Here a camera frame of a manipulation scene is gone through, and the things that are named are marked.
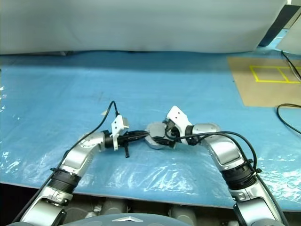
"blue plastic sheet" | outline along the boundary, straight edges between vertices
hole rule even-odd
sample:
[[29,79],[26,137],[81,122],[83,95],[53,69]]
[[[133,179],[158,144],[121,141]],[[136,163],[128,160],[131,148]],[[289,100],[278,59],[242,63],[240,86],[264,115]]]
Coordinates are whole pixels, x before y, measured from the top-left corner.
[[[261,56],[276,54],[267,51]],[[277,119],[273,108],[243,105],[226,56],[87,52],[1,57],[1,182],[39,187],[65,150],[99,123],[111,100],[128,118],[130,130],[163,120],[177,105],[192,123],[213,122],[246,136],[281,207],[301,210],[300,137]],[[283,109],[282,114],[291,124],[299,124],[299,110]],[[113,118],[112,113],[101,129],[110,129]],[[153,150],[139,141],[129,150],[128,159],[123,149],[97,154],[75,192],[233,205],[204,148]]]

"white backdrop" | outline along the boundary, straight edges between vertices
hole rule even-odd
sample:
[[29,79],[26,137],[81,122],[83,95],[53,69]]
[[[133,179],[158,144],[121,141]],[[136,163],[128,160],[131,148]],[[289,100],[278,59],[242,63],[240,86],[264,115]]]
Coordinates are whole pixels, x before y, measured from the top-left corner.
[[2,0],[0,53],[242,52],[286,0]]

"brown cardboard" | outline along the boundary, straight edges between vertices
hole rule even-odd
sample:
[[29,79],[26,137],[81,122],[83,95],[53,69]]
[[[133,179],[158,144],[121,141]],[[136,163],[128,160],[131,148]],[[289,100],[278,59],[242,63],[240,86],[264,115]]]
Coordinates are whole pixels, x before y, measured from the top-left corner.
[[[301,82],[283,59],[228,57],[245,106],[301,105]],[[301,60],[292,61],[301,73]]]

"table surface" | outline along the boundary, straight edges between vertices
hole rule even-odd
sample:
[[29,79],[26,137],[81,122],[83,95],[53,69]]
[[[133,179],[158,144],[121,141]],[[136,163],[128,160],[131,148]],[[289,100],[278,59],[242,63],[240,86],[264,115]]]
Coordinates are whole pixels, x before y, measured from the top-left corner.
[[[2,56],[1,182],[39,187],[63,153],[115,100],[130,130],[162,121],[173,105],[192,124],[214,122],[254,145],[262,177],[285,210],[301,210],[300,136],[274,108],[243,105],[228,56],[280,58],[275,42],[252,53],[83,52]],[[283,109],[293,125],[300,111]],[[102,129],[109,129],[110,114]],[[243,145],[248,157],[251,154]],[[97,154],[75,192],[230,208],[233,200],[201,147],[153,150],[144,141]]]

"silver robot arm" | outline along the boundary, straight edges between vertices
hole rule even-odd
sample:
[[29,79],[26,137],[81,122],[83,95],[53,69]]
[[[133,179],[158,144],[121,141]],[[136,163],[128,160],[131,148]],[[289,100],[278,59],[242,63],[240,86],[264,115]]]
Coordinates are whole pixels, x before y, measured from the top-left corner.
[[33,226],[56,226],[62,223],[66,215],[63,208],[71,201],[72,192],[86,173],[94,154],[110,146],[117,150],[118,138],[129,125],[126,118],[118,115],[111,127],[112,133],[93,133],[68,152],[59,170],[23,214],[21,222]]
[[[165,130],[163,138],[168,139],[172,134],[175,137],[189,137],[200,133],[217,133],[220,128],[215,124],[192,125],[187,116],[177,107],[173,106],[163,123],[156,123],[148,126],[150,135],[162,135],[162,128]],[[180,141],[187,145],[198,144],[198,139],[184,138]],[[158,140],[146,141],[153,148],[159,148],[162,144]],[[265,189],[257,172],[251,166],[251,161],[246,159],[239,147],[228,137],[212,135],[202,139],[201,145],[206,147],[216,167],[221,172],[228,190],[236,201],[234,211],[241,226],[283,226],[281,215],[273,202],[268,191]]]

